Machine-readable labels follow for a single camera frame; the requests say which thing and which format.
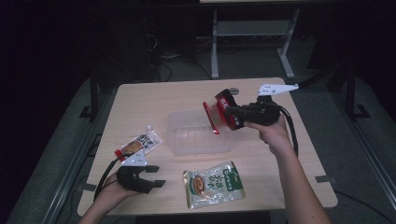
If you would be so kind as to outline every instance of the gray floor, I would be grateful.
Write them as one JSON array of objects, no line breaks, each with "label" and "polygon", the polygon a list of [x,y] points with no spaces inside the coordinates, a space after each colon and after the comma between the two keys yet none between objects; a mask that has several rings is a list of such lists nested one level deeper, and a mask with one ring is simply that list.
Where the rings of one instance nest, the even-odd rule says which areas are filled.
[{"label": "gray floor", "polygon": [[[317,72],[306,69],[314,44],[313,39],[292,41],[288,55],[296,75],[295,79],[285,77],[274,43],[236,53],[221,53],[220,79],[282,77],[289,84],[299,83]],[[199,54],[197,62],[202,67],[193,63],[168,63],[167,66],[173,72],[169,81],[208,79],[203,69],[207,73],[210,72],[210,54]],[[160,72],[163,79],[166,79],[167,70],[160,69]],[[323,167],[332,179],[335,190],[371,205],[395,223],[395,208],[378,181],[361,141],[356,137],[353,127],[340,108],[342,105],[340,106],[338,99],[343,99],[344,93],[328,92],[325,88],[328,80],[329,77],[325,77],[306,89],[291,93]],[[117,90],[111,94],[99,94],[100,115],[94,122],[89,122],[88,119],[78,117],[83,106],[90,104],[89,82],[81,86],[11,214],[9,223],[42,223],[45,222],[43,220],[56,220],[48,210],[53,207],[53,199],[62,193],[67,197],[65,201],[61,201],[62,206],[59,207],[62,209],[58,211],[60,216],[55,222],[78,222],[80,217],[76,211],[81,196],[80,186],[86,181],[93,157],[85,160],[76,178],[65,180],[65,176],[73,170],[66,168],[76,159],[74,155],[80,150],[88,151],[95,136],[103,132],[116,92]],[[371,88],[359,79],[356,104],[364,105],[372,117],[359,119],[353,125],[358,125],[362,129],[376,156],[389,172],[389,177],[396,179],[396,169],[392,162],[396,153],[394,121],[377,102]],[[73,184],[68,194],[62,188],[64,183]],[[377,212],[363,203],[341,194],[337,194],[337,197],[339,203],[328,209],[333,223],[387,223]],[[271,211],[271,217],[275,224],[283,224],[286,221],[285,212],[282,210]],[[134,223],[134,217],[105,217],[103,223]]]}]

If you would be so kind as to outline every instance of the table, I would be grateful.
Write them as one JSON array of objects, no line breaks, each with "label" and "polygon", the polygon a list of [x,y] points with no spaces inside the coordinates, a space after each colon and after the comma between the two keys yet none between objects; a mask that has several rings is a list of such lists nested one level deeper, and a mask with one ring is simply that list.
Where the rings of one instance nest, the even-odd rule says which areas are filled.
[{"label": "table", "polygon": [[[160,189],[125,200],[109,215],[159,215],[232,211],[260,211],[285,208],[276,159],[268,146],[259,139],[256,130],[237,130],[233,150],[229,153],[176,156],[166,141],[166,122],[170,112],[203,109],[209,101],[226,88],[237,88],[235,101],[239,105],[255,102],[257,89],[263,83],[284,84],[281,78],[252,78],[188,81],[172,83],[126,84],[120,86],[111,109],[100,146],[97,150],[87,183],[97,185],[105,169],[115,159],[114,150],[134,135],[144,133],[152,124],[163,143],[147,155],[148,163],[159,165],[156,174],[142,173],[147,180],[165,179]],[[309,135],[290,94],[273,96],[273,100],[286,107],[293,117],[299,159],[314,192],[324,207],[333,207],[337,199],[330,182],[318,183],[317,176],[326,175]],[[224,161],[233,161],[246,192],[246,198],[229,203],[190,210],[187,208],[183,171],[204,170]],[[116,164],[111,174],[120,167]],[[82,216],[92,204],[93,191],[84,190],[78,213]]]}]

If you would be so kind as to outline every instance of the dark background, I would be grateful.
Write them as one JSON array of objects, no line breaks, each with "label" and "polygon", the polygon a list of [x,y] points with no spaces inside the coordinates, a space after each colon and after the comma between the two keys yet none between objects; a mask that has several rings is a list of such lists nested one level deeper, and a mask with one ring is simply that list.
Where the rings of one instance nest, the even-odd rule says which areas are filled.
[{"label": "dark background", "polygon": [[[158,55],[144,49],[147,44],[144,37],[147,30],[141,20],[144,14],[103,16],[79,9],[71,1],[1,2],[2,223],[12,211],[68,104],[92,71],[97,72],[103,91],[121,83],[149,82],[155,78],[155,69],[150,64],[155,64]],[[305,8],[294,36],[317,38],[310,64],[313,68],[326,68],[339,58],[351,57],[358,77],[372,86],[379,102],[394,119],[395,9],[395,3],[386,0],[360,7]],[[193,58],[195,36],[210,35],[211,14],[178,13],[185,20],[180,21],[173,13],[159,12],[153,27],[162,34],[162,43]],[[205,19],[196,22],[196,15]],[[209,29],[203,28],[203,24],[209,24]],[[134,27],[132,32],[125,33],[126,26]],[[117,59],[105,55],[103,48]]]}]

